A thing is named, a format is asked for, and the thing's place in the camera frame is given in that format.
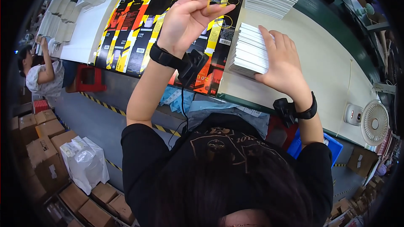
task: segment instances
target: blue plastic crate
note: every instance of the blue plastic crate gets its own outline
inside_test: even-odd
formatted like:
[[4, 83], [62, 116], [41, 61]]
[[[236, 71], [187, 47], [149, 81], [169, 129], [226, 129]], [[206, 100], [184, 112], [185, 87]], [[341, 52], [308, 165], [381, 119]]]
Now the blue plastic crate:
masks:
[[[342, 144], [340, 144], [337, 140], [334, 138], [330, 137], [328, 134], [324, 133], [324, 138], [328, 139], [328, 148], [331, 150], [332, 153], [332, 165], [331, 167], [334, 166], [339, 154], [342, 151]], [[288, 150], [286, 151], [288, 154], [290, 154], [293, 158], [297, 158], [299, 156], [300, 152], [302, 150], [302, 141], [300, 140], [300, 130], [297, 129], [295, 138], [292, 140], [292, 143], [290, 144]]]

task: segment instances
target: yellow and black hazard tape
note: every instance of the yellow and black hazard tape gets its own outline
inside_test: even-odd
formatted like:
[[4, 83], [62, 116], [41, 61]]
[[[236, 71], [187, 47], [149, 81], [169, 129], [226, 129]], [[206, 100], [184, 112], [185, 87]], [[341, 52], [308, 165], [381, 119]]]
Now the yellow and black hazard tape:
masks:
[[[117, 108], [115, 108], [115, 107], [113, 107], [113, 106], [110, 106], [109, 104], [106, 104], [106, 103], [104, 103], [104, 102], [101, 102], [101, 101], [98, 100], [97, 98], [93, 98], [92, 96], [90, 96], [90, 95], [87, 94], [87, 93], [84, 93], [84, 92], [79, 92], [79, 93], [82, 94], [83, 96], [85, 96], [86, 98], [91, 99], [91, 100], [93, 100], [94, 102], [96, 102], [96, 103], [98, 103], [98, 104], [104, 106], [105, 108], [108, 108], [108, 109], [112, 110], [113, 112], [116, 112], [116, 113], [119, 113], [119, 114], [121, 114], [121, 115], [126, 116], [126, 113], [125, 113], [123, 110], [117, 109]], [[164, 127], [162, 127], [162, 126], [160, 126], [160, 125], [153, 124], [153, 123], [152, 123], [151, 125], [152, 125], [153, 128], [155, 128], [155, 129], [158, 129], [158, 130], [160, 130], [160, 131], [164, 131], [165, 133], [169, 133], [169, 134], [173, 134], [173, 135], [175, 135], [175, 136], [181, 137], [181, 134], [180, 134], [179, 132], [175, 131], [175, 130], [167, 129], [167, 128], [164, 128]]]
[[[67, 125], [65, 122], [63, 122], [63, 120], [62, 120], [56, 113], [55, 113], [55, 115], [56, 115], [56, 118], [63, 124], [63, 126], [64, 126], [66, 129], [71, 130], [70, 127], [68, 127], [68, 125]], [[109, 164], [111, 164], [113, 167], [116, 167], [116, 168], [118, 168], [119, 170], [122, 171], [122, 168], [120, 168], [120, 167], [118, 167], [117, 165], [113, 164], [113, 163], [110, 162], [109, 160], [105, 159], [105, 161], [108, 162]]]
[[346, 192], [349, 192], [349, 191], [351, 191], [352, 189], [356, 189], [357, 187], [358, 187], [358, 186], [353, 187], [353, 188], [351, 188], [351, 189], [348, 189], [348, 190], [346, 190], [346, 191], [344, 191], [344, 192], [341, 192], [341, 193], [339, 193], [339, 194], [336, 194], [336, 195], [334, 195], [334, 197], [339, 196], [339, 195], [342, 195], [342, 194], [345, 194]]

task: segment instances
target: black wrist strap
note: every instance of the black wrist strap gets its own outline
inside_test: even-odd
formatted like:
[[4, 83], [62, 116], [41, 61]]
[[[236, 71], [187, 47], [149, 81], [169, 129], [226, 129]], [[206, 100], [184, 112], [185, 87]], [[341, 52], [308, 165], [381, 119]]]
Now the black wrist strap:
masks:
[[317, 101], [314, 93], [311, 92], [313, 102], [311, 107], [304, 112], [296, 112], [295, 103], [288, 103], [286, 98], [277, 99], [274, 102], [276, 114], [283, 121], [283, 124], [289, 128], [295, 123], [296, 119], [311, 119], [317, 113]]
[[195, 49], [191, 53], [185, 53], [182, 59], [179, 59], [164, 48], [160, 48], [157, 42], [152, 45], [149, 56], [163, 66], [178, 70], [178, 80], [184, 87], [189, 87], [195, 82], [198, 73], [209, 60], [207, 54]]

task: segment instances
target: black cable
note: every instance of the black cable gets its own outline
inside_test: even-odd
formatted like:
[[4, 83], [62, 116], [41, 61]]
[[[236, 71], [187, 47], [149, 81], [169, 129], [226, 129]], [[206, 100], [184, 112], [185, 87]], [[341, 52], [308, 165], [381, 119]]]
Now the black cable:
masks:
[[[177, 127], [177, 129], [175, 129], [175, 131], [178, 131], [179, 127], [180, 127], [183, 123], [187, 122], [187, 125], [186, 125], [186, 127], [185, 127], [185, 132], [187, 132], [187, 131], [188, 131], [188, 116], [185, 114], [185, 111], [184, 111], [184, 87], [182, 87], [182, 89], [181, 89], [181, 107], [182, 107], [182, 113], [183, 113], [183, 115], [185, 116], [185, 118], [187, 118], [187, 119], [186, 119], [184, 122], [180, 123], [179, 126]], [[172, 149], [173, 147], [170, 145], [170, 141], [171, 141], [171, 139], [173, 138], [173, 136], [174, 136], [174, 134], [171, 135], [171, 137], [170, 137], [170, 139], [169, 139], [169, 142], [168, 142], [169, 147], [171, 147], [171, 149]]]

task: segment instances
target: white fan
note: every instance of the white fan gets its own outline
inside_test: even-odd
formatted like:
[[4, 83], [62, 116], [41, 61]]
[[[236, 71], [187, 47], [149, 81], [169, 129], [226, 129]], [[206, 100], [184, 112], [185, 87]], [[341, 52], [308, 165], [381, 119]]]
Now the white fan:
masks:
[[344, 122], [360, 126], [366, 143], [377, 146], [386, 138], [389, 115], [379, 100], [370, 101], [364, 109], [349, 103], [345, 109]]

